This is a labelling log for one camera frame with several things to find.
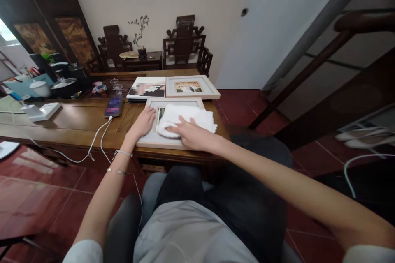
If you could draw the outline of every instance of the shoe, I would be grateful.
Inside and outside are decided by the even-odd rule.
[[[387,127],[367,127],[364,129],[354,129],[352,131],[347,131],[335,136],[335,139],[339,141],[349,141],[357,138],[362,138],[366,136],[373,136],[377,134],[383,134],[388,132]]]
[[[350,148],[370,149],[379,145],[389,144],[392,142],[395,142],[395,135],[392,133],[388,133],[388,134],[380,134],[375,136],[358,138],[351,141],[347,141],[344,144]]]

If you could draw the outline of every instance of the framed photo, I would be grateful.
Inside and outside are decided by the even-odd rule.
[[[206,75],[166,78],[166,97],[200,97],[219,99],[221,94]]]
[[[165,97],[165,77],[137,77],[127,99],[146,99],[150,97]]]
[[[145,107],[150,106],[151,108],[155,108],[156,117],[151,130],[139,139],[136,144],[137,147],[190,150],[190,148],[182,144],[180,138],[166,138],[156,131],[165,112],[166,105],[169,103],[173,105],[196,106],[204,109],[201,98],[148,98]]]

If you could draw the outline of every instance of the power strip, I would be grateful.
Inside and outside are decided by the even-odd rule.
[[[32,122],[48,120],[51,116],[60,108],[59,103],[49,103],[43,105],[40,109],[35,105],[29,105],[22,107],[21,111],[29,115],[29,119]]]

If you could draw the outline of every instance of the gray shirt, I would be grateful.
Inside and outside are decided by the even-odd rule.
[[[100,245],[83,240],[67,253],[64,263],[101,263]],[[133,262],[257,262],[241,240],[212,211],[194,201],[159,206],[135,244]],[[354,246],[343,263],[392,263],[395,250],[378,246]]]

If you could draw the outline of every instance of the person's left hand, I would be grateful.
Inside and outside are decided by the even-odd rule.
[[[152,127],[152,123],[155,119],[155,109],[145,108],[137,117],[136,121],[126,134],[126,136],[131,136],[136,139],[146,135]]]

